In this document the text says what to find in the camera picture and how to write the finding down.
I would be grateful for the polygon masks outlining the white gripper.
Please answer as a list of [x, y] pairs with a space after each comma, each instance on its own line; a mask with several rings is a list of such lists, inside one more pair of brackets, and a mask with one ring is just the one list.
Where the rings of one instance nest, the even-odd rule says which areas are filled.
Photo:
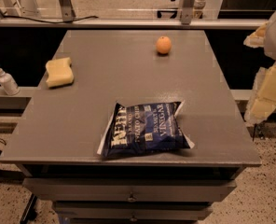
[[[268, 23], [246, 36], [243, 44], [249, 48], [263, 48], [266, 56], [276, 61], [276, 11]], [[244, 119], [249, 125], [265, 121], [276, 109], [276, 62], [270, 68], [260, 67], [255, 75]]]

